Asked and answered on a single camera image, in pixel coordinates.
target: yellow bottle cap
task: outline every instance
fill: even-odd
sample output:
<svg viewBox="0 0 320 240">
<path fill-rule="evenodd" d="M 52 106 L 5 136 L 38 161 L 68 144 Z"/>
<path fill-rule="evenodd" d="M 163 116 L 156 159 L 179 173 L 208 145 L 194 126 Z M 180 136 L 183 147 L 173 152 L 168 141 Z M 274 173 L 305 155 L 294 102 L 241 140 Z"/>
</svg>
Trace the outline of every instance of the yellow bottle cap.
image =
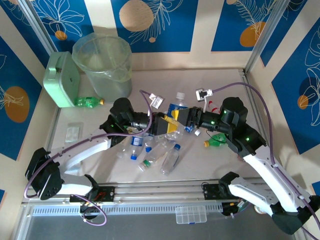
<svg viewBox="0 0 320 240">
<path fill-rule="evenodd" d="M 210 146 L 209 141 L 204 141 L 204 146 L 207 148 Z"/>
</svg>

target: blue wallpaper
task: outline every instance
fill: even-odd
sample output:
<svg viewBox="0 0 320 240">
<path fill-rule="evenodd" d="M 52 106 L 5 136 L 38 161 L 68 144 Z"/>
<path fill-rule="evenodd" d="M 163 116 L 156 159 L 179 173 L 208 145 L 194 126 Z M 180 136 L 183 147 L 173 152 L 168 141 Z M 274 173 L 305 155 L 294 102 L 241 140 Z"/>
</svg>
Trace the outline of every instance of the blue wallpaper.
<svg viewBox="0 0 320 240">
<path fill-rule="evenodd" d="M 289 2 L 288 7 L 282 15 L 282 18 L 274 29 L 274 32 L 272 33 L 260 55 L 264 66 L 267 66 L 271 57 L 280 45 L 282 39 L 284 39 L 285 35 L 298 17 L 306 2 L 307 0 L 291 0 Z"/>
<path fill-rule="evenodd" d="M 1 206 L 1 201 L 2 201 L 2 199 L 4 197 L 4 195 L 5 195 L 5 191 L 0 189 L 0 206 Z"/>
<path fill-rule="evenodd" d="M 41 85 L 0 37 L 0 153 L 16 160 Z"/>
<path fill-rule="evenodd" d="M 299 153 L 320 144 L 320 18 L 272 85 Z"/>
<path fill-rule="evenodd" d="M 225 0 L 211 51 L 251 51 L 276 0 Z"/>
<path fill-rule="evenodd" d="M 119 37 L 133 53 L 190 52 L 198 0 L 111 0 Z"/>
<path fill-rule="evenodd" d="M 94 32 L 84 0 L 34 0 L 31 2 L 59 52 Z"/>
<path fill-rule="evenodd" d="M 25 15 L 22 13 L 20 7 L 9 0 L 0 0 L 0 6 L 8 15 L 12 23 L 15 25 L 42 65 L 46 67 L 49 60 L 49 55 L 30 26 Z"/>
</svg>

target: white bottle cap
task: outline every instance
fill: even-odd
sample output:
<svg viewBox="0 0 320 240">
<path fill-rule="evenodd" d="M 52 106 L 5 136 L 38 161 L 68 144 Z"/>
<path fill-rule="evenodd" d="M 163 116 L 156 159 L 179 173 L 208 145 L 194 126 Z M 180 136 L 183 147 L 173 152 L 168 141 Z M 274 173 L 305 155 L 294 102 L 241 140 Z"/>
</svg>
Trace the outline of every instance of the white bottle cap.
<svg viewBox="0 0 320 240">
<path fill-rule="evenodd" d="M 184 100 L 185 99 L 185 94 L 183 92 L 177 92 L 176 93 L 176 98 Z"/>
<path fill-rule="evenodd" d="M 196 136 L 199 136 L 199 135 L 201 134 L 200 129 L 195 130 L 195 131 L 194 131 L 194 134 L 195 134 Z"/>
</svg>

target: case handle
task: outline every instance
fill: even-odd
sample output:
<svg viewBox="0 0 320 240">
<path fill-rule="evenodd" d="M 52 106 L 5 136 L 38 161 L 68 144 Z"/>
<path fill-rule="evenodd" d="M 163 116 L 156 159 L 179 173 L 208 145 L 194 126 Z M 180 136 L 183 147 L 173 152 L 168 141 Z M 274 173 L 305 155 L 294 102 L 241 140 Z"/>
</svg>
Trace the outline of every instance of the case handle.
<svg viewBox="0 0 320 240">
<path fill-rule="evenodd" d="M 48 62 L 48 69 L 49 69 L 49 74 L 48 74 L 48 80 L 55 80 L 56 79 L 56 74 L 57 74 L 57 65 L 58 61 L 61 57 L 60 52 L 53 52 L 50 55 L 49 62 Z"/>
</svg>

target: blue label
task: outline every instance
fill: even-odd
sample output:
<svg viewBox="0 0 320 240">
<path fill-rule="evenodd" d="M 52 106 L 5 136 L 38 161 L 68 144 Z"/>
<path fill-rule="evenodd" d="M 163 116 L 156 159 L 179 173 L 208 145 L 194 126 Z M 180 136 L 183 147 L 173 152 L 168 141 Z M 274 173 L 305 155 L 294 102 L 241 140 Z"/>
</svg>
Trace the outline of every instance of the blue label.
<svg viewBox="0 0 320 240">
<path fill-rule="evenodd" d="M 187 108 L 188 108 L 187 106 L 179 106 L 179 105 L 170 103 L 169 109 L 168 109 L 168 114 L 167 114 L 167 115 L 168 115 L 168 117 L 172 118 L 171 112 L 172 112 L 173 110 L 187 109 Z"/>
<path fill-rule="evenodd" d="M 184 129 L 185 129 L 188 133 L 191 133 L 191 131 L 194 129 L 194 127 L 193 127 L 193 126 L 186 126 Z"/>
<path fill-rule="evenodd" d="M 144 139 L 142 137 L 133 136 L 131 139 L 131 145 L 141 147 Z"/>
</svg>

